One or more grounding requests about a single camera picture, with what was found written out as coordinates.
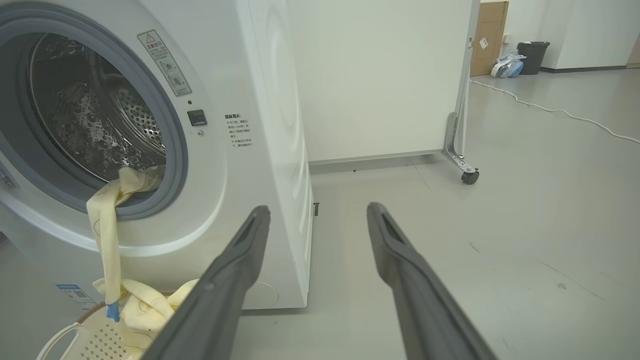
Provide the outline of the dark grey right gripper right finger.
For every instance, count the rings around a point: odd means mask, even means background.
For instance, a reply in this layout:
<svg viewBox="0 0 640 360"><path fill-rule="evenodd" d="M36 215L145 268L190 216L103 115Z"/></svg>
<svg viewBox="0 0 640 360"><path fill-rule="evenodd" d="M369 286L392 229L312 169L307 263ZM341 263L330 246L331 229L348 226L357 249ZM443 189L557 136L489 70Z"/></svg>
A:
<svg viewBox="0 0 640 360"><path fill-rule="evenodd" d="M386 207L369 203L366 221L377 273L393 294L407 360L498 360Z"/></svg>

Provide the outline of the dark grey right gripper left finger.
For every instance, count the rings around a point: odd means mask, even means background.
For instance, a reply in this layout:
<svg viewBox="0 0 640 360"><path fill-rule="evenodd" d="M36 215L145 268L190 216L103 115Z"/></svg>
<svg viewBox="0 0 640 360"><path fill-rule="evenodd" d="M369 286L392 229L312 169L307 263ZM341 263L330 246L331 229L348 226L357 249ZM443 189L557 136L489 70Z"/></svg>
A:
<svg viewBox="0 0 640 360"><path fill-rule="evenodd" d="M251 210L142 360L230 360L246 293L258 280L271 213Z"/></svg>

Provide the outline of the cream garment with blue patches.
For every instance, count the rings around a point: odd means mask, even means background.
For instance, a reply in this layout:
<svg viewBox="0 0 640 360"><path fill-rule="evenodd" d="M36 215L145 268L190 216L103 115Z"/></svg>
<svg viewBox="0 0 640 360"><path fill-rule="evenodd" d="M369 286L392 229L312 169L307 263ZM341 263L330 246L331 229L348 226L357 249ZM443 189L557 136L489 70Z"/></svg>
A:
<svg viewBox="0 0 640 360"><path fill-rule="evenodd" d="M99 189L86 203L94 241L102 258L106 316L115 322L121 321L119 301L122 292L116 207L135 193L157 190L165 175L165 169L163 165L142 171L123 167L118 171L118 178Z"/></svg>

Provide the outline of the white washing machine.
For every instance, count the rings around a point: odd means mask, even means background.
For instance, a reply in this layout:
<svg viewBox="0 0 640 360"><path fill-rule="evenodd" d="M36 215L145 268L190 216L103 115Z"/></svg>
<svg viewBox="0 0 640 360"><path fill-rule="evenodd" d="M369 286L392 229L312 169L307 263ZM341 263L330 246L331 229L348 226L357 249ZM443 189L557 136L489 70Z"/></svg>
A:
<svg viewBox="0 0 640 360"><path fill-rule="evenodd" d="M137 38L151 30L189 95L174 95ZM28 71L44 34L117 68L163 136L158 189L116 207L122 276L176 291L266 206L262 269L243 309L306 307L314 199L285 0L0 0L0 233L55 289L78 285L98 303L103 264L86 205L109 181L76 167L39 123Z"/></svg>

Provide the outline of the stainless steel washing machine drum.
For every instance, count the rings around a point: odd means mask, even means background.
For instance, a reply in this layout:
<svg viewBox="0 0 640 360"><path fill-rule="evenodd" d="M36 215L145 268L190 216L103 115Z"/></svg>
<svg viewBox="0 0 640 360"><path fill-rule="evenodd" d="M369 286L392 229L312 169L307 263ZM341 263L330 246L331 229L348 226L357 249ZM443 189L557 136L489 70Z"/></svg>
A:
<svg viewBox="0 0 640 360"><path fill-rule="evenodd" d="M43 34L29 55L39 124L74 166L102 182L166 164L153 112L130 81L79 41Z"/></svg>

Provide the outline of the cream perforated laundry basket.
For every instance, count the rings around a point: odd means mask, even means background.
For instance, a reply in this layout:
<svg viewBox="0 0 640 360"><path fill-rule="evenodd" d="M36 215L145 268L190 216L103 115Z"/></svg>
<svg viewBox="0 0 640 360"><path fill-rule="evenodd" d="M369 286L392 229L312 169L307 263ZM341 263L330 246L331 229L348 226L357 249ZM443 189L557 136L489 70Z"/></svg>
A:
<svg viewBox="0 0 640 360"><path fill-rule="evenodd" d="M48 340L36 360L47 360L55 344L66 335L73 335L59 360L124 360L118 331L106 316L106 305L90 309L78 321L60 330Z"/></svg>

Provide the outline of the blue energy label sticker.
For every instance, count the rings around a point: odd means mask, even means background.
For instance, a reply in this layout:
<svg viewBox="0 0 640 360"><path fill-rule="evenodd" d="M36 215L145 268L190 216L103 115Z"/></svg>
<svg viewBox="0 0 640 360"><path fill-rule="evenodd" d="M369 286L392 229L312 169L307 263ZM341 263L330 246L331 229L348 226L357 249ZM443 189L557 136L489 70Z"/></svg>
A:
<svg viewBox="0 0 640 360"><path fill-rule="evenodd" d="M57 284L55 286L64 292L64 294L66 294L66 296L73 301L76 306L82 309L83 312L91 310L98 304L77 284Z"/></svg>

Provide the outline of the white rolling partition panel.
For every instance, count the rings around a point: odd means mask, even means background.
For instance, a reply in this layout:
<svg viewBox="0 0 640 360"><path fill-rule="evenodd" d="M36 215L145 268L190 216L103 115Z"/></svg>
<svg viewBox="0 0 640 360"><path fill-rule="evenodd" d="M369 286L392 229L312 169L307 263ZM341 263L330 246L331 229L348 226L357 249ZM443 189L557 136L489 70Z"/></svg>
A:
<svg viewBox="0 0 640 360"><path fill-rule="evenodd" d="M441 154L461 173L481 0L285 0L313 166Z"/></svg>

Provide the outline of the grey warning sticker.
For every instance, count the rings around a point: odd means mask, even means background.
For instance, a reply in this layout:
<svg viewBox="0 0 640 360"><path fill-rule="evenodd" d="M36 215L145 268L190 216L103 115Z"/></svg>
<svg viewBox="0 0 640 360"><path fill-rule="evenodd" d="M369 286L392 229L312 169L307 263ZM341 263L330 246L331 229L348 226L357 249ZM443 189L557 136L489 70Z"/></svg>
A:
<svg viewBox="0 0 640 360"><path fill-rule="evenodd" d="M137 38L162 72L174 95L181 97L191 94L192 89L183 71L179 68L178 63L165 45L165 42L160 38L160 35L155 30L148 30L138 34Z"/></svg>

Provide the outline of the clear plastic bag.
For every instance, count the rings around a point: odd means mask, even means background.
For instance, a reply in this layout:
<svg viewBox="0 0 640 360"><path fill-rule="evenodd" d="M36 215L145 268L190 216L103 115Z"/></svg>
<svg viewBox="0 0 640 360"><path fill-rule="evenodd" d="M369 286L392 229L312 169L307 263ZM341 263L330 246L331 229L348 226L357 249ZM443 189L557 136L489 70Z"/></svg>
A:
<svg viewBox="0 0 640 360"><path fill-rule="evenodd" d="M494 61L490 76L497 79L514 78L521 74L526 55L506 54Z"/></svg>

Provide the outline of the black trash bin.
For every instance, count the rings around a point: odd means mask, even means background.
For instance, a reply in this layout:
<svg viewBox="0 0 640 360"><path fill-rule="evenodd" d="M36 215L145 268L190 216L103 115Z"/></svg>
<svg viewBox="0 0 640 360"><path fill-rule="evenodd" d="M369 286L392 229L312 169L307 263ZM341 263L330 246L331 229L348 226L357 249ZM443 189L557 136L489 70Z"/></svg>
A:
<svg viewBox="0 0 640 360"><path fill-rule="evenodd" d="M522 69L520 75L537 75L540 72L544 56L547 48L550 46L548 41L528 41L519 42L517 51L519 55L525 58L521 60Z"/></svg>

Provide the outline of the brown cardboard box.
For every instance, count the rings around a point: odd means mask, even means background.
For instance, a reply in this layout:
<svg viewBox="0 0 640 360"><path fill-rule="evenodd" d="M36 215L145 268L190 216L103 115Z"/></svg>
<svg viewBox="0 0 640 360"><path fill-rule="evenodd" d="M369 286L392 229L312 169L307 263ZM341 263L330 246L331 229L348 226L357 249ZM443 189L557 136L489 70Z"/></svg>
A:
<svg viewBox="0 0 640 360"><path fill-rule="evenodd" d="M489 75L500 57L505 33L508 1L480 3L470 64L470 76Z"/></svg>

